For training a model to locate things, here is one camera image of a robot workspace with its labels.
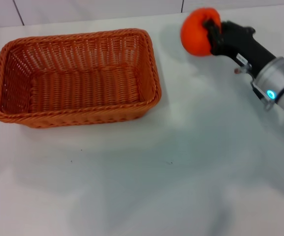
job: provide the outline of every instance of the woven texture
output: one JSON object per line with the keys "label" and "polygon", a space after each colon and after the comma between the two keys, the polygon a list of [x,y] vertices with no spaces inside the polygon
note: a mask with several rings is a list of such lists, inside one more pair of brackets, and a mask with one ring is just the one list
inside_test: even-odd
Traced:
{"label": "woven texture", "polygon": [[0,53],[0,121],[33,128],[143,116],[161,97],[146,31],[21,38]]}

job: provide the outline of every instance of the table surface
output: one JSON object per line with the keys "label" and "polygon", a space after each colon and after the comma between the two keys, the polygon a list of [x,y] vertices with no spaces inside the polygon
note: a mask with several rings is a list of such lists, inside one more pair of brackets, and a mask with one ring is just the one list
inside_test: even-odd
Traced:
{"label": "table surface", "polygon": [[[220,11],[284,56],[284,6]],[[143,118],[30,129],[0,122],[0,236],[284,236],[284,112],[226,57],[195,58],[187,14],[0,28],[35,36],[141,28],[162,99]]]}

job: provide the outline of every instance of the white wall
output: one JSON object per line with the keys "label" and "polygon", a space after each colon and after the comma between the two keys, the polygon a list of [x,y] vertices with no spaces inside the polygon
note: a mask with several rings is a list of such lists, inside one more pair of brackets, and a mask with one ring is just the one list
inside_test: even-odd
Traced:
{"label": "white wall", "polygon": [[266,5],[284,5],[284,0],[184,0],[183,12],[191,12],[203,6],[231,9]]}
{"label": "white wall", "polygon": [[21,26],[22,23],[17,14],[12,0],[0,0],[0,27]]}
{"label": "white wall", "polygon": [[16,0],[25,25],[181,12],[182,0]]}

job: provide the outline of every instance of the blue led light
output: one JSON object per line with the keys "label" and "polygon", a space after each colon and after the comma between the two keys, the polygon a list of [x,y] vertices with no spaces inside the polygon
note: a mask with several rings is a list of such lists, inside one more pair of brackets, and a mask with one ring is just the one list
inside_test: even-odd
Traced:
{"label": "blue led light", "polygon": [[276,95],[275,92],[272,90],[267,90],[266,94],[269,96],[271,99],[275,99]]}

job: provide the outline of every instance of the wicker basket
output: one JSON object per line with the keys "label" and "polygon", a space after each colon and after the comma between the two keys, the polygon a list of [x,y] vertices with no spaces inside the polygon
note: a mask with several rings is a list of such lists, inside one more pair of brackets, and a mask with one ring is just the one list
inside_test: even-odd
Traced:
{"label": "wicker basket", "polygon": [[0,121],[33,128],[143,116],[161,97],[146,31],[21,38],[0,53]]}

